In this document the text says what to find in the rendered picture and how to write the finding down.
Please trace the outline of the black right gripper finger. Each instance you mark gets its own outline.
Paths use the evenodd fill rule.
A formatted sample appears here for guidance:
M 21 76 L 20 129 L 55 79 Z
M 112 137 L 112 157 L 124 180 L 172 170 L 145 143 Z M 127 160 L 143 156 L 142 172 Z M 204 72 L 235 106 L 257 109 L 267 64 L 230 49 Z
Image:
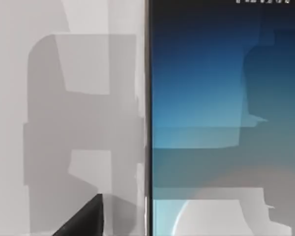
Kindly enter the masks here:
M 103 194 L 96 194 L 52 236 L 103 236 Z

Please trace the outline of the smartphone with blue screen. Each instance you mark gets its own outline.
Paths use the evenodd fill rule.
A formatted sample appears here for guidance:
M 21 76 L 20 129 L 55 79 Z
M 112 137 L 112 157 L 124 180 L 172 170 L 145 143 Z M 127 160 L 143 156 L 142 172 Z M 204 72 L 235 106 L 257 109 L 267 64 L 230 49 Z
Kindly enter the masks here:
M 148 0 L 148 236 L 295 236 L 295 0 Z

